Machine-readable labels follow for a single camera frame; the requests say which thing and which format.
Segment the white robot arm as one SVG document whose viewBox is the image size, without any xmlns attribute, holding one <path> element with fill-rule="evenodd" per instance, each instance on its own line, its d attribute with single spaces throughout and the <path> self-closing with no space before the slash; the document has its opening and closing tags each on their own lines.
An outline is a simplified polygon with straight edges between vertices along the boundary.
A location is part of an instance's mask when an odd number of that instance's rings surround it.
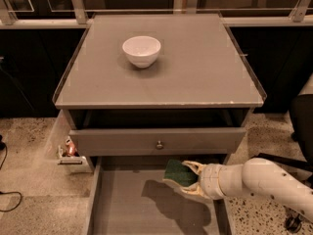
<svg viewBox="0 0 313 235">
<path fill-rule="evenodd" d="M 272 198 L 313 221 L 312 189 L 271 161 L 253 158 L 244 164 L 201 164 L 169 160 L 163 180 L 183 193 L 211 200 L 226 197 Z"/>
</svg>

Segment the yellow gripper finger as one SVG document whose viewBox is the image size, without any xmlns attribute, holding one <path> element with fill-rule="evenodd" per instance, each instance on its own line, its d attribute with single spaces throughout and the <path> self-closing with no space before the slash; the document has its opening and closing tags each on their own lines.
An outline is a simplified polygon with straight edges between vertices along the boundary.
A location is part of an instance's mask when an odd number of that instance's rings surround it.
<svg viewBox="0 0 313 235">
<path fill-rule="evenodd" d="M 208 196 L 203 192 L 199 183 L 194 183 L 190 186 L 181 186 L 178 183 L 174 182 L 174 183 L 171 183 L 171 186 L 185 195 L 194 196 L 194 197 L 202 197 L 204 199 L 208 199 Z"/>
<path fill-rule="evenodd" d="M 187 166 L 197 176 L 200 176 L 202 171 L 205 169 L 205 164 L 193 161 L 183 161 L 182 165 Z"/>
</svg>

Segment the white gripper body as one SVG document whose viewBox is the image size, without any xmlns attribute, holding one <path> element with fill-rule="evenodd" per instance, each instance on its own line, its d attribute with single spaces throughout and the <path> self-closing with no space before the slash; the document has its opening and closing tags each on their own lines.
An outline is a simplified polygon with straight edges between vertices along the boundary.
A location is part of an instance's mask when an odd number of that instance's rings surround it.
<svg viewBox="0 0 313 235">
<path fill-rule="evenodd" d="M 221 164 L 205 164 L 199 175 L 201 193 L 205 198 L 211 200 L 221 200 L 225 194 L 219 184 L 219 172 Z"/>
</svg>

